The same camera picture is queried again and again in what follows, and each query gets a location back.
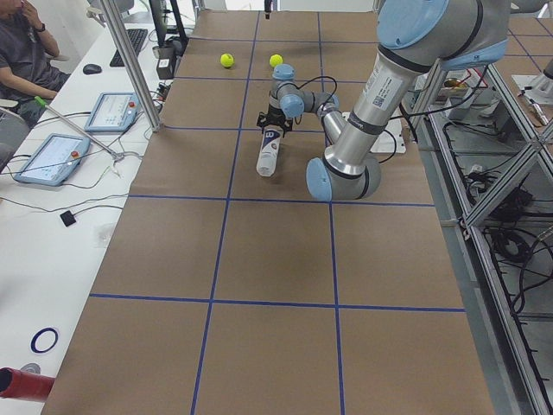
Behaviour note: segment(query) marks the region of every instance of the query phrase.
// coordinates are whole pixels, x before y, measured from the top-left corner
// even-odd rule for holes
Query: seated person
[[[46,54],[56,57],[60,50],[36,8],[26,0],[0,0],[0,99],[18,101],[30,127],[44,112],[34,96],[54,99],[69,78]]]

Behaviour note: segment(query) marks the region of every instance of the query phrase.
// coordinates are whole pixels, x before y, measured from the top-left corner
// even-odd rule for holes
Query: person's hand
[[[29,24],[35,28],[40,29],[42,27],[42,20],[38,16],[38,10],[35,8],[34,5],[29,3],[28,1],[25,1],[23,3],[23,15],[27,17],[27,20],[29,20]]]

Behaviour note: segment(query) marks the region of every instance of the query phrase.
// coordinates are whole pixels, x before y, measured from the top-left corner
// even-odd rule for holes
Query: white bottle
[[[280,146],[282,136],[283,134],[280,130],[271,128],[265,130],[261,142],[261,150],[259,150],[259,158],[257,159],[257,172],[260,176],[270,177],[275,173],[278,147]]]

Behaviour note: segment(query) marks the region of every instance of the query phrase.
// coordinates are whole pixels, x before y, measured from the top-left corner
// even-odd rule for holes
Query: person's arm
[[[23,15],[27,17],[29,24],[35,29],[42,28],[42,20],[38,16],[38,10],[29,2],[23,4]],[[60,48],[58,48],[58,42],[54,39],[52,34],[48,30],[43,32],[36,32],[41,39],[42,46],[46,52],[54,58],[60,55]]]
[[[8,88],[15,89],[20,93],[30,95],[31,97],[38,95],[44,99],[54,99],[57,94],[56,91],[38,86],[33,82],[14,75],[11,72],[10,67],[0,67],[0,83]]]

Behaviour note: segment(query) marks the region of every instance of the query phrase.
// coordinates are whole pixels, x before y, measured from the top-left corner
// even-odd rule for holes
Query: blue and white device
[[[90,138],[51,134],[14,179],[21,183],[60,186],[79,166]]]
[[[135,122],[139,109],[135,93],[101,93],[86,121],[85,131],[96,134],[125,132]]]

